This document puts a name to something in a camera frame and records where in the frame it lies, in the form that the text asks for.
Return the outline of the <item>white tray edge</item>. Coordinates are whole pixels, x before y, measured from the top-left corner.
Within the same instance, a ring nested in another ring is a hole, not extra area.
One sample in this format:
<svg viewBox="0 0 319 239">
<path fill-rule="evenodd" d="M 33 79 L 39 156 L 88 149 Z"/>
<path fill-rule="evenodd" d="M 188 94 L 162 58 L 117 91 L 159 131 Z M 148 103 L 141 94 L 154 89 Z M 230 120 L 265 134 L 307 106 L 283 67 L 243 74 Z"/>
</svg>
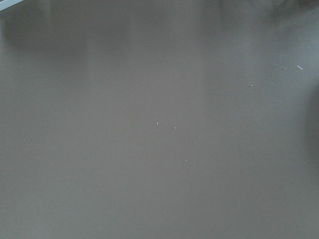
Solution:
<svg viewBox="0 0 319 239">
<path fill-rule="evenodd" d="M 0 11 L 3 11 L 13 5 L 16 5 L 23 0 L 0 0 Z"/>
</svg>

